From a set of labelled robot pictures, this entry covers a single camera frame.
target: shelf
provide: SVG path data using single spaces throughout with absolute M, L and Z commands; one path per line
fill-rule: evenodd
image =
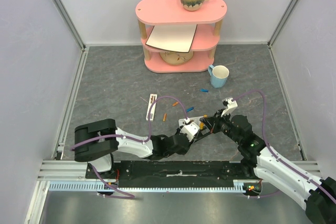
M 146 29 L 148 38 L 153 27 Z M 165 52 L 166 50 L 157 49 L 146 45 L 147 39 L 141 39 L 144 48 L 151 52 Z M 206 51 L 213 49 L 219 42 L 219 36 L 214 36 L 214 27 L 208 24 L 198 25 L 190 51 Z
M 194 52 L 194 56 L 182 65 L 169 65 L 158 52 L 150 52 L 152 58 L 145 60 L 146 67 L 155 73 L 174 73 L 174 72 L 202 72 L 214 63 L 214 59 L 209 59 L 208 51 Z
M 223 19 L 226 11 L 223 0 L 204 1 L 194 12 L 184 9 L 180 0 L 142 0 L 135 9 L 138 20 L 152 26 L 215 23 Z

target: gray floor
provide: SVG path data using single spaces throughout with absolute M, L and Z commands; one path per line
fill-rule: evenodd
M 179 98 L 189 116 L 212 115 L 222 108 L 221 100 L 236 97 L 251 89 L 262 89 L 267 98 L 266 135 L 271 145 L 289 160 L 301 160 L 289 121 L 284 98 L 266 45 L 220 45 L 214 65 L 225 65 L 230 76 L 221 89 L 210 85 L 209 73 L 167 73 L 149 71 L 141 46 L 91 47 L 79 87 L 66 139 L 63 159 L 73 159 L 76 126 L 106 118 L 116 120 L 123 130 L 140 136 L 148 134 L 145 120 L 150 93 Z M 209 89 L 209 93 L 200 92 Z M 183 117 L 173 100 L 159 101 L 153 122 L 153 134 L 172 135 Z M 263 101 L 258 93 L 239 100 L 234 114 L 246 115 L 261 136 Z M 162 121 L 167 113 L 166 122 Z M 137 160 L 136 156 L 115 152 L 115 160 Z M 191 146 L 184 155 L 170 160 L 240 160 L 236 144 L 222 134 L 213 134 Z

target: purple cable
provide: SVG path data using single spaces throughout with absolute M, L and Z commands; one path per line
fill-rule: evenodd
M 296 174 L 300 175 L 302 178 L 304 178 L 305 180 L 309 180 L 309 177 L 305 174 L 303 174 L 302 172 L 300 172 L 299 170 L 295 169 L 294 167 L 292 167 L 291 165 L 287 164 L 285 161 L 283 161 L 281 158 L 279 158 L 275 152 L 271 149 L 270 147 L 270 144 L 268 142 L 268 140 L 266 139 L 266 133 L 265 133 L 265 118 L 266 118 L 266 97 L 265 97 L 265 94 L 263 93 L 262 90 L 260 89 L 252 89 L 246 93 L 243 93 L 241 94 L 240 96 L 234 98 L 233 100 L 234 101 L 237 101 L 239 100 L 240 98 L 248 95 L 248 94 L 251 94 L 251 93 L 254 93 L 254 92 L 258 92 L 259 94 L 261 94 L 262 96 L 262 100 L 264 102 L 264 109 L 263 109 L 263 117 L 262 117 L 262 125 L 261 125 L 261 132 L 262 132 L 262 137 L 264 139 L 264 142 L 266 144 L 266 147 L 268 148 L 268 150 L 272 153 L 272 155 L 279 161 L 281 162 L 283 165 L 287 166 L 289 169 L 291 169 L 293 172 L 295 172 Z M 312 184 L 314 184 L 315 186 L 317 186 L 322 192 L 324 192 L 335 204 L 336 204 L 336 199 L 330 194 L 327 192 L 327 190 L 325 190 L 321 185 L 319 185 L 318 183 L 316 183 L 314 180 L 309 180 L 309 182 L 311 182 Z
M 177 101 L 177 102 L 181 105 L 181 107 L 182 107 L 182 109 L 183 109 L 185 118 L 186 118 L 186 119 L 188 118 L 188 116 L 187 116 L 187 112 L 185 111 L 185 107 L 184 107 L 184 105 L 182 104 L 182 102 L 180 102 L 180 100 L 177 99 L 177 98 L 175 98 L 175 97 L 171 97 L 170 95 L 165 95 L 165 96 L 163 96 L 163 97 L 159 97 L 159 98 L 157 98 L 157 99 L 152 103 L 152 105 L 151 105 L 150 108 L 149 108 L 149 112 L 148 112 L 148 128 L 149 128 L 149 132 L 148 132 L 148 137 L 147 137 L 147 139 L 146 139 L 146 140 L 140 140 L 140 139 L 137 139 L 137 138 L 134 138 L 134 137 L 131 137 L 131 136 L 125 136 L 126 138 L 128 138 L 128 139 L 130 139 L 130 140 L 133 140 L 133 141 L 136 141 L 136 142 L 139 142 L 139 143 L 143 143 L 143 142 L 146 143 L 146 142 L 148 142 L 148 141 L 151 139 L 151 136 L 152 136 L 152 125 L 151 125 L 151 120 L 150 120 L 151 111 L 152 111 L 152 108 L 153 108 L 154 104 L 156 104 L 156 102 L 157 102 L 158 100 L 161 100 L 161 99 L 163 99 L 163 98 L 171 98 L 171 99 L 174 99 L 175 101 Z M 108 138 L 108 137 L 124 137 L 124 135 L 110 134 L 110 135 L 96 136 L 96 137 L 87 139 L 87 140 L 85 140 L 85 141 L 83 141 L 83 142 L 80 142 L 80 143 L 78 143 L 78 144 L 75 144 L 75 145 L 73 145 L 70 149 L 71 149 L 72 151 L 74 151 L 77 147 L 80 147 L 80 146 L 85 145 L 85 144 L 87 144 L 87 143 L 91 143 L 91 142 L 93 142 L 93 141 L 100 140 L 100 139 L 102 139 L 102 138 Z
M 126 193 L 125 191 L 121 191 L 121 190 L 117 189 L 116 186 L 112 186 L 112 185 L 109 185 L 108 183 L 106 183 L 106 182 L 102 179 L 102 177 L 99 175 L 99 173 L 97 172 L 96 168 L 95 168 L 93 165 L 92 165 L 92 169 L 93 169 L 93 171 L 95 172 L 96 176 L 99 178 L 99 180 L 102 181 L 102 182 L 104 183 L 104 185 L 106 185 L 108 188 L 110 188 L 110 189 L 112 189 L 112 190 L 114 190 L 114 191 L 117 191 L 117 192 L 119 192 L 119 193 L 121 193 L 121 194 L 126 195 L 126 196 L 105 195 L 105 197 L 107 197 L 107 198 L 115 198 L 115 199 L 134 199 L 134 198 L 135 198 L 135 196 L 134 196 L 133 194 L 129 194 L 129 193 Z
M 250 196 L 250 197 L 247 196 L 246 198 L 248 198 L 248 199 L 262 199 L 262 198 L 268 198 L 268 197 L 278 195 L 279 193 L 281 193 L 281 191 L 277 190 L 277 191 L 275 191 L 274 193 L 271 193 L 271 194 L 260 195 L 260 196 Z

